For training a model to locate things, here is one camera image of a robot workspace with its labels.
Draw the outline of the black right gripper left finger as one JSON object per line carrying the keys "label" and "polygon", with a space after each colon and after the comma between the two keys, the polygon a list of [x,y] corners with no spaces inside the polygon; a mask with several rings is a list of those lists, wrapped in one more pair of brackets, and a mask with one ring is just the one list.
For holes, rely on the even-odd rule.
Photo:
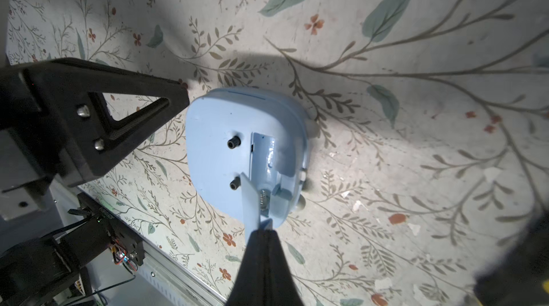
{"label": "black right gripper left finger", "polygon": [[267,230],[256,230],[250,235],[226,305],[266,305],[267,234]]}

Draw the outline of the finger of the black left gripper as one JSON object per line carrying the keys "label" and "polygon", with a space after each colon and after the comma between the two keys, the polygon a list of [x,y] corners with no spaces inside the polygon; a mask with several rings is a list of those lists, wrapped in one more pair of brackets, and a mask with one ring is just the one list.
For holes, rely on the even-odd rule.
{"label": "finger of the black left gripper", "polygon": [[65,58],[1,70],[1,186],[107,174],[189,106],[172,80]]}

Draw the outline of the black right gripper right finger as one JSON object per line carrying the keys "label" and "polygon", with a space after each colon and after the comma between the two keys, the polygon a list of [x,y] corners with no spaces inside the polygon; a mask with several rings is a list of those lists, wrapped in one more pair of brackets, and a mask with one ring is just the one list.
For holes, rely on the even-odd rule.
{"label": "black right gripper right finger", "polygon": [[276,231],[267,230],[265,239],[265,304],[303,305]]}

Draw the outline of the light blue alarm clock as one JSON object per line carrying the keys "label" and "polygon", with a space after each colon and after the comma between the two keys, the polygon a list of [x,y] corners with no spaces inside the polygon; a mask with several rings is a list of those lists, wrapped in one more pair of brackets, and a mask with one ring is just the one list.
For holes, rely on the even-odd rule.
{"label": "light blue alarm clock", "polygon": [[280,227],[299,203],[314,124],[293,98],[246,87],[212,90],[186,114],[187,161],[201,198],[243,223],[240,175],[270,192]]}

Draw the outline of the black yellow screwdriver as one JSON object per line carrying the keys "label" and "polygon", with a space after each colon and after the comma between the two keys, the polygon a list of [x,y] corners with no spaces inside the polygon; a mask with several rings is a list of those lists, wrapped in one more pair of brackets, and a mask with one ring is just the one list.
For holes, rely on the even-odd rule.
{"label": "black yellow screwdriver", "polygon": [[548,304],[548,215],[529,226],[518,244],[473,290],[480,305]]}

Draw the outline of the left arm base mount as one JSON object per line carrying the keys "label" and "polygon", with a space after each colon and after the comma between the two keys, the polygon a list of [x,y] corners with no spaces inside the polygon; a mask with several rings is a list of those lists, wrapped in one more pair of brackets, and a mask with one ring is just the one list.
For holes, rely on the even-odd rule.
{"label": "left arm base mount", "polygon": [[77,198],[80,209],[88,216],[84,224],[60,240],[61,249],[71,262],[84,267],[114,246],[130,262],[142,266],[145,259],[142,237],[88,194],[82,192]]}

